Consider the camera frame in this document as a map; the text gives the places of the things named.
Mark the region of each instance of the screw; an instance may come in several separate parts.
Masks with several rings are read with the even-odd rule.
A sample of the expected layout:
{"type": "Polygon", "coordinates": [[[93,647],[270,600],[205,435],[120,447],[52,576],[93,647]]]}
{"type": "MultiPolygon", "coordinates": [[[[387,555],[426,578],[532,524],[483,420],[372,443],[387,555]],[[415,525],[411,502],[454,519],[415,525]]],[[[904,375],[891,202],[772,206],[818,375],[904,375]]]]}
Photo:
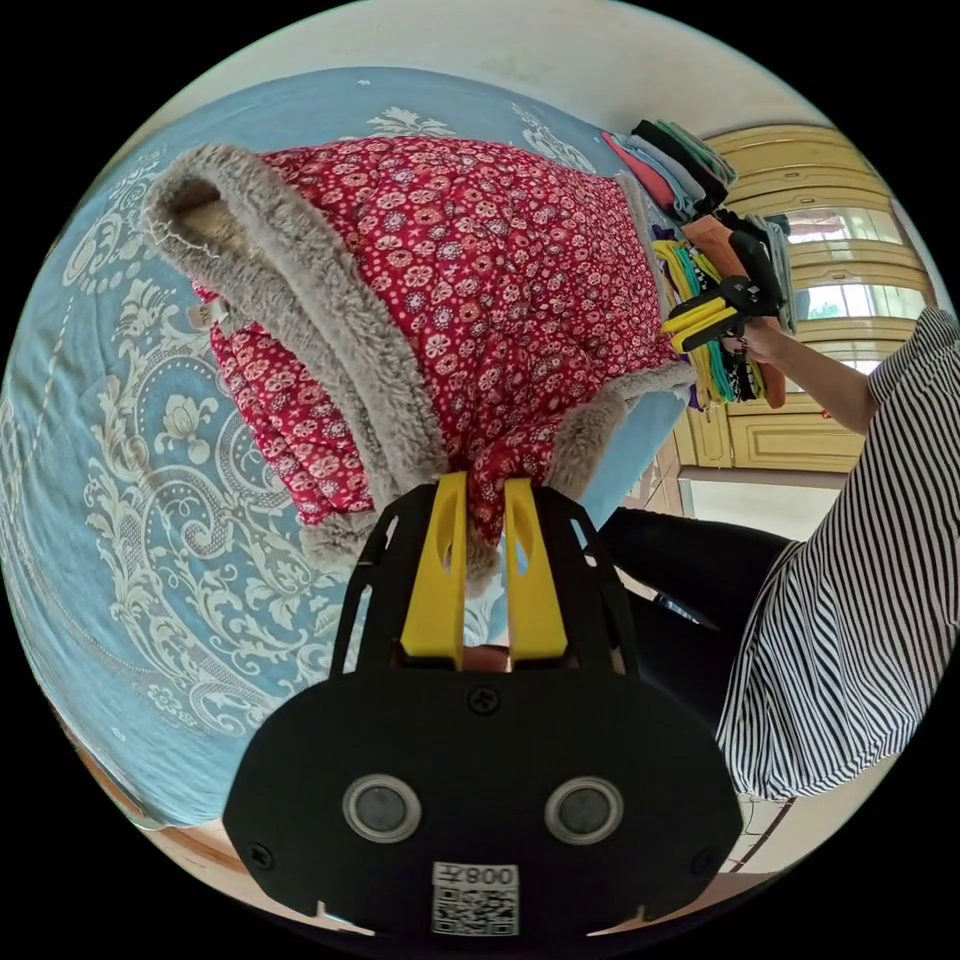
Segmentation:
{"type": "Polygon", "coordinates": [[[261,870],[273,869],[273,854],[262,843],[255,843],[250,847],[250,859],[254,866],[261,870]]]}
{"type": "Polygon", "coordinates": [[[467,697],[467,706],[481,717],[489,717],[500,707],[500,694],[496,690],[491,690],[490,687],[477,687],[467,697]]]}
{"type": "Polygon", "coordinates": [[[712,850],[701,850],[693,860],[690,861],[690,872],[695,877],[709,873],[713,869],[715,861],[716,858],[712,850]]]}

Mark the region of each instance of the qr code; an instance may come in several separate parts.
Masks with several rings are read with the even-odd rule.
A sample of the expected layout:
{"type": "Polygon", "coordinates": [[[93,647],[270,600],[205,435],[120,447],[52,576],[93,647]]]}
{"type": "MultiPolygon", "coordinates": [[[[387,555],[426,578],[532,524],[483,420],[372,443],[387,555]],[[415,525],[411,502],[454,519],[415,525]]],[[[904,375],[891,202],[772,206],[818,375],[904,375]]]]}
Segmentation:
{"type": "Polygon", "coordinates": [[[461,937],[511,937],[520,932],[519,891],[434,888],[433,932],[461,937]]]}

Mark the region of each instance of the orange cloth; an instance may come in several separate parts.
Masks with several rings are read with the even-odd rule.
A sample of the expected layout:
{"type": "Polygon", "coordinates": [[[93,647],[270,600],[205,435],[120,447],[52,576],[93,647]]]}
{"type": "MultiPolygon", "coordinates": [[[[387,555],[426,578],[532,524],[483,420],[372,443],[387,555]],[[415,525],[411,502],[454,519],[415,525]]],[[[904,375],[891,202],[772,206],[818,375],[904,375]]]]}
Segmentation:
{"type": "MultiPolygon", "coordinates": [[[[683,235],[717,268],[721,277],[745,277],[740,258],[730,246],[733,231],[725,227],[716,217],[706,216],[681,227],[683,235]]],[[[780,329],[774,317],[763,317],[770,326],[780,329]]],[[[767,387],[767,405],[771,410],[779,410],[787,402],[787,379],[769,363],[759,364],[763,382],[767,387]]]]}

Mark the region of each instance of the bed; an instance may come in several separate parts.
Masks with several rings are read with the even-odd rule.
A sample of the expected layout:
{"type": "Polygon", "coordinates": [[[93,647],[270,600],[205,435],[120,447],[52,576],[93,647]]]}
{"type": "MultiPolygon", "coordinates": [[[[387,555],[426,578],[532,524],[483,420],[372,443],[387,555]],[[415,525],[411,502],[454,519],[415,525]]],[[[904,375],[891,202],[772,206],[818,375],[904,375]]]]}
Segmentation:
{"type": "MultiPolygon", "coordinates": [[[[613,175],[596,128],[507,90],[350,68],[226,97],[143,143],[88,192],[39,273],[0,393],[0,557],[23,648],[77,739],[156,826],[216,819],[247,742],[328,672],[345,589],[299,550],[286,489],[191,326],[189,284],[138,232],[182,151],[370,135],[513,143],[613,175]]],[[[652,222],[668,225],[648,203],[652,222]]],[[[623,500],[684,409],[643,398],[583,498],[623,500]]],[[[506,629],[496,578],[468,644],[506,629]]]]}

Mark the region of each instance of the gray fleece lining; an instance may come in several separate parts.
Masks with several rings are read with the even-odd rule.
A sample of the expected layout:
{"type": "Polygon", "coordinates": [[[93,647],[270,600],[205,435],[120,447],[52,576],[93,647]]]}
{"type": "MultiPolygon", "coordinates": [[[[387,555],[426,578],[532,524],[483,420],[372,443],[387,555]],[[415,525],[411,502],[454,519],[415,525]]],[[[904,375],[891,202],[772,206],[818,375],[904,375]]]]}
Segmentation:
{"type": "MultiPolygon", "coordinates": [[[[664,309],[643,199],[618,177],[664,309]]],[[[376,513],[449,470],[443,436],[419,364],[386,304],[362,280],[352,254],[313,207],[256,154],[207,146],[180,157],[144,199],[142,229],[178,271],[216,291],[229,310],[226,332],[256,321],[297,356],[330,394],[357,444],[376,513]]],[[[197,316],[194,322],[209,322],[197,316]]],[[[643,394],[693,382],[684,363],[638,371],[571,410],[556,438],[546,482],[582,495],[611,435],[643,394]]],[[[304,525],[317,567],[355,559],[375,512],[304,525]]],[[[472,527],[468,589],[485,589],[499,568],[495,546],[472,527]]]]}

